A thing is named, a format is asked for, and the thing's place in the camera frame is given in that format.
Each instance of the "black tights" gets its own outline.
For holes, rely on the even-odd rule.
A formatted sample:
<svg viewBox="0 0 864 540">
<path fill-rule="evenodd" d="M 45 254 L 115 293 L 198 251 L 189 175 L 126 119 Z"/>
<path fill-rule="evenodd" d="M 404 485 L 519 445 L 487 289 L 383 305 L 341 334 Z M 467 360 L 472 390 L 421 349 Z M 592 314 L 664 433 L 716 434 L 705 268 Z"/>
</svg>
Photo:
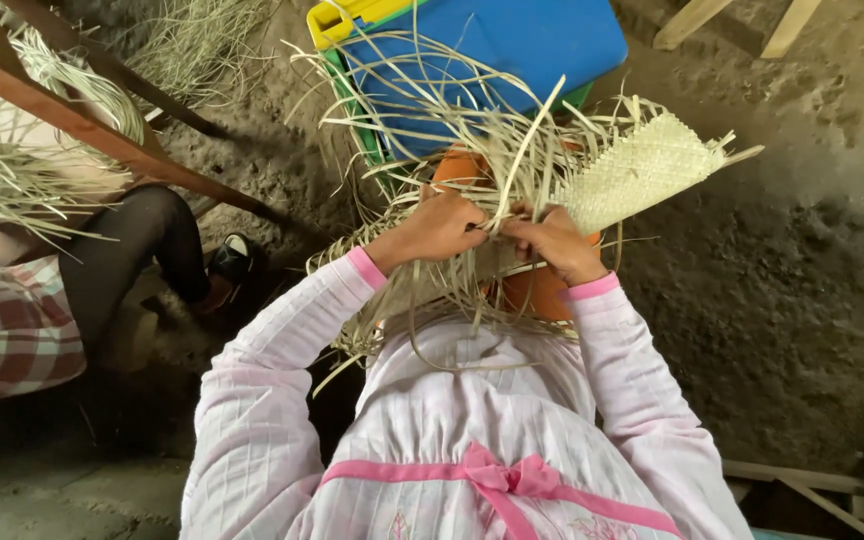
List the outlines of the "black tights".
<svg viewBox="0 0 864 540">
<path fill-rule="evenodd" d="M 106 239 L 76 236 L 64 243 L 67 253 L 59 253 L 58 269 L 87 355 L 101 345 L 119 305 L 152 257 L 162 268 L 162 280 L 187 304 L 209 295 L 195 216 L 168 187 L 130 190 L 83 229 Z"/>
</svg>

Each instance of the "embroidery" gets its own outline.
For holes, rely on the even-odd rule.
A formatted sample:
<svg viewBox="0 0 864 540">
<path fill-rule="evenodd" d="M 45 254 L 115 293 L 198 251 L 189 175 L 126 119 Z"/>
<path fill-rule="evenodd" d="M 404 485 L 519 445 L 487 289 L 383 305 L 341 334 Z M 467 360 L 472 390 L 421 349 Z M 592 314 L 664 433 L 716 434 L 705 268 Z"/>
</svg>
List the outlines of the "embroidery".
<svg viewBox="0 0 864 540">
<path fill-rule="evenodd" d="M 402 517 L 402 510 L 395 510 L 395 517 L 389 525 L 389 540 L 409 540 L 409 525 Z"/>
<path fill-rule="evenodd" d="M 599 516 L 579 518 L 568 525 L 586 540 L 639 540 L 639 534 L 629 523 Z"/>
</svg>

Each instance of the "pink bow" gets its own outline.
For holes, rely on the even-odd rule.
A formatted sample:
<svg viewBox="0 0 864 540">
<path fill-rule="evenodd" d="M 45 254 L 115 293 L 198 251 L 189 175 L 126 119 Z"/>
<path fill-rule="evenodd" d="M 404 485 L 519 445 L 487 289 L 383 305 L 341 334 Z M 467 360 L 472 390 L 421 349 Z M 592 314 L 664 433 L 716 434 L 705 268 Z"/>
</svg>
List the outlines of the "pink bow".
<svg viewBox="0 0 864 540">
<path fill-rule="evenodd" d="M 488 448 L 474 441 L 468 445 L 462 468 L 477 485 L 522 497 L 550 498 L 552 489 L 559 485 L 559 471 L 537 453 L 506 467 Z"/>
</svg>

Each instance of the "woman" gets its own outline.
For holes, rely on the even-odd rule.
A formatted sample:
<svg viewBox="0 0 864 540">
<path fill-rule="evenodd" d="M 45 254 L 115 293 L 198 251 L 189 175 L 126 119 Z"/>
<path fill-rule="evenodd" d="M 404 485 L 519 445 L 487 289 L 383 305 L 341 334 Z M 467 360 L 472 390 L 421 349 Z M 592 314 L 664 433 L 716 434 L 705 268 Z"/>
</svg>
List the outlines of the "woman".
<svg viewBox="0 0 864 540">
<path fill-rule="evenodd" d="M 445 318 L 416 331 L 437 369 L 392 331 L 323 466 L 306 367 L 394 268 L 486 240 L 468 227 L 486 217 L 472 202 L 428 186 L 420 198 L 401 225 L 306 277 L 214 358 L 181 538 L 752 538 L 712 437 L 561 207 L 502 233 L 569 285 L 579 343 L 473 333 L 463 316 Z M 522 363 L 535 365 L 454 369 Z"/>
<path fill-rule="evenodd" d="M 230 300 L 252 264 L 246 239 L 231 234 L 206 271 L 191 209 L 162 185 L 128 191 L 84 229 L 106 239 L 79 236 L 59 254 L 0 267 L 0 398 L 81 374 L 152 257 L 200 313 Z"/>
</svg>

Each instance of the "white blouse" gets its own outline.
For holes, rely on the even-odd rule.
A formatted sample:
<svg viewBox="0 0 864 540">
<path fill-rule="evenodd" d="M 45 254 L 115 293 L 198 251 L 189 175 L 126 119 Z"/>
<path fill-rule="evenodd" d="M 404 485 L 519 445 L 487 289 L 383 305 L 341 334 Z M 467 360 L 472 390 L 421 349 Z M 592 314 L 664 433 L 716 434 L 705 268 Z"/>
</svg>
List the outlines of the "white blouse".
<svg viewBox="0 0 864 540">
<path fill-rule="evenodd" d="M 402 321 L 388 321 L 356 419 L 324 467 L 306 367 L 383 284 L 356 248 L 213 359 L 181 538 L 752 538 L 712 436 L 615 274 L 566 291 L 578 343 L 473 335 L 454 317 L 417 331 L 420 358 Z"/>
</svg>

